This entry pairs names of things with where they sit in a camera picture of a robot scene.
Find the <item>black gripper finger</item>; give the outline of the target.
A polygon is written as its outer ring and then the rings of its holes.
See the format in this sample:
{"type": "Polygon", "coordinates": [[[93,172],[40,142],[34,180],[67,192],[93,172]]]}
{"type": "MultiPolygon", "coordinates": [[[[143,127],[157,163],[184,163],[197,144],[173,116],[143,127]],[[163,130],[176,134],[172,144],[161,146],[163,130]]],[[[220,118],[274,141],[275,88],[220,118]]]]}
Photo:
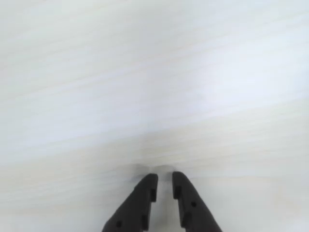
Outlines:
{"type": "Polygon", "coordinates": [[[116,209],[103,227],[104,232],[149,230],[151,204],[156,202],[158,175],[147,174],[116,209]]]}
{"type": "Polygon", "coordinates": [[[198,191],[182,172],[172,173],[173,198],[178,201],[180,225],[187,232],[222,232],[198,191]]]}

